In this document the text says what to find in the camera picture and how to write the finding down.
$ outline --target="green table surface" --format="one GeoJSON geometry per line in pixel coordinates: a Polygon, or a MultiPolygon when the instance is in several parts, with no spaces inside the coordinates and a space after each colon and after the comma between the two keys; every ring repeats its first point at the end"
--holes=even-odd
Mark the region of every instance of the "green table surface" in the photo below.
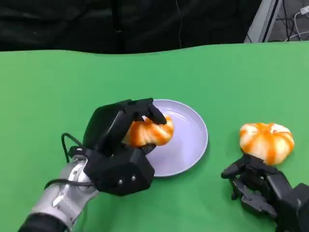
{"type": "Polygon", "coordinates": [[[60,136],[80,140],[93,111],[127,98],[172,99],[203,117],[209,144],[189,171],[126,197],[100,194],[76,232],[273,232],[231,201],[221,171],[240,158],[247,122],[288,127],[294,152],[279,166],[309,184],[309,43],[201,46],[139,55],[0,53],[1,231],[15,232],[65,166],[60,136]]]}

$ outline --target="black backdrop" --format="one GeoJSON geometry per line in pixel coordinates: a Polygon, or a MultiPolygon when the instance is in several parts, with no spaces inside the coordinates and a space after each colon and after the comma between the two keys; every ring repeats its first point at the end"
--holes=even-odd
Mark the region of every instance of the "black backdrop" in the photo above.
{"type": "MultiPolygon", "coordinates": [[[[261,0],[178,0],[182,47],[242,43],[261,0]]],[[[1,0],[0,50],[180,48],[176,0],[1,0]]]]}

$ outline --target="bread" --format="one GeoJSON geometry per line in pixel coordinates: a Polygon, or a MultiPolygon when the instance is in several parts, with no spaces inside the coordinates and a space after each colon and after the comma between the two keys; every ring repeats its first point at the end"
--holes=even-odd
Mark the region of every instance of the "bread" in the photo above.
{"type": "Polygon", "coordinates": [[[174,134],[174,125],[170,116],[164,115],[164,117],[167,120],[165,125],[157,125],[149,118],[146,118],[144,122],[133,122],[123,142],[132,147],[146,144],[156,144],[157,146],[167,144],[174,134]]]}
{"type": "Polygon", "coordinates": [[[240,147],[266,164],[279,164],[291,153],[294,140],[284,126],[270,123],[245,124],[240,129],[240,147]]]}

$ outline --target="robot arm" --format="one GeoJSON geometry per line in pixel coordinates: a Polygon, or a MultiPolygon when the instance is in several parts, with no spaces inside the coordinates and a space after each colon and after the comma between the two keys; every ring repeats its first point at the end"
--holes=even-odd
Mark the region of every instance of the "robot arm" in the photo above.
{"type": "Polygon", "coordinates": [[[281,171],[248,154],[226,168],[221,178],[230,180],[232,200],[240,197],[244,208],[271,217],[276,232],[309,231],[309,186],[292,188],[281,171]]]}
{"type": "Polygon", "coordinates": [[[60,178],[45,186],[19,232],[71,231],[89,200],[99,192],[124,196],[148,189],[155,171],[146,158],[155,145],[132,148],[121,141],[133,121],[149,117],[166,124],[153,99],[126,100],[99,107],[84,133],[83,144],[67,152],[72,161],[60,178]]]}

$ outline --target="light purple plate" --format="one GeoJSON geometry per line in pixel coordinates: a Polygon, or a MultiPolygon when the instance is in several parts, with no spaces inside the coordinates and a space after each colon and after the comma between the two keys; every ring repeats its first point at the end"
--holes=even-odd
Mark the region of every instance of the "light purple plate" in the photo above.
{"type": "Polygon", "coordinates": [[[154,100],[154,105],[169,115],[174,124],[174,135],[164,146],[157,146],[147,155],[156,177],[182,173],[203,156],[208,132],[201,116],[189,106],[172,100],[154,100]]]}

